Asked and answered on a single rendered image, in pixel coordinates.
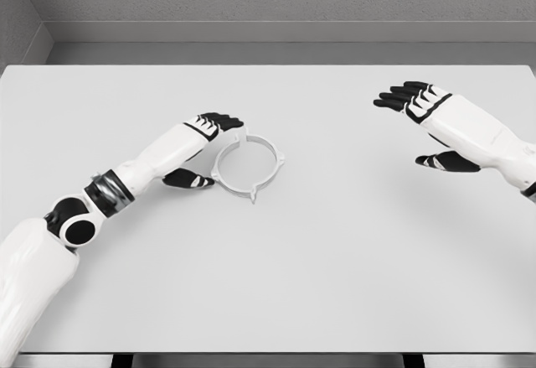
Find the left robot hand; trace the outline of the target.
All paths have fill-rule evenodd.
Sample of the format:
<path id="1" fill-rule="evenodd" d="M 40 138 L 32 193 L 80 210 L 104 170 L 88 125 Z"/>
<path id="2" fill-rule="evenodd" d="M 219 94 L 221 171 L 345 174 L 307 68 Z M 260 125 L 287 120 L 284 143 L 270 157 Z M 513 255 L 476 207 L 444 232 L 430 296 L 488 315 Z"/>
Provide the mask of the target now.
<path id="1" fill-rule="evenodd" d="M 244 123 L 238 117 L 218 112 L 199 114 L 177 126 L 172 132 L 173 142 L 172 162 L 164 168 L 166 173 L 162 182 L 180 189 L 204 189 L 215 184 L 210 177 L 204 177 L 181 165 L 198 155 L 220 133 L 243 127 Z"/>

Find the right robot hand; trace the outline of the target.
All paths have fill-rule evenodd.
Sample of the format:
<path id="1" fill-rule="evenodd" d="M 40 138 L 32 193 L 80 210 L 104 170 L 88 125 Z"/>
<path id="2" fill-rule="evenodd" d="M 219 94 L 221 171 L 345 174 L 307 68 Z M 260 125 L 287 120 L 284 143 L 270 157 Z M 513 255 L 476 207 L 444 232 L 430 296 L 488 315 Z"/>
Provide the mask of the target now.
<path id="1" fill-rule="evenodd" d="M 406 115 L 447 147 L 443 153 L 417 157 L 420 166 L 475 173 L 495 168 L 504 159 L 501 140 L 506 127 L 464 96 L 430 83 L 406 81 L 380 93 L 373 104 Z"/>

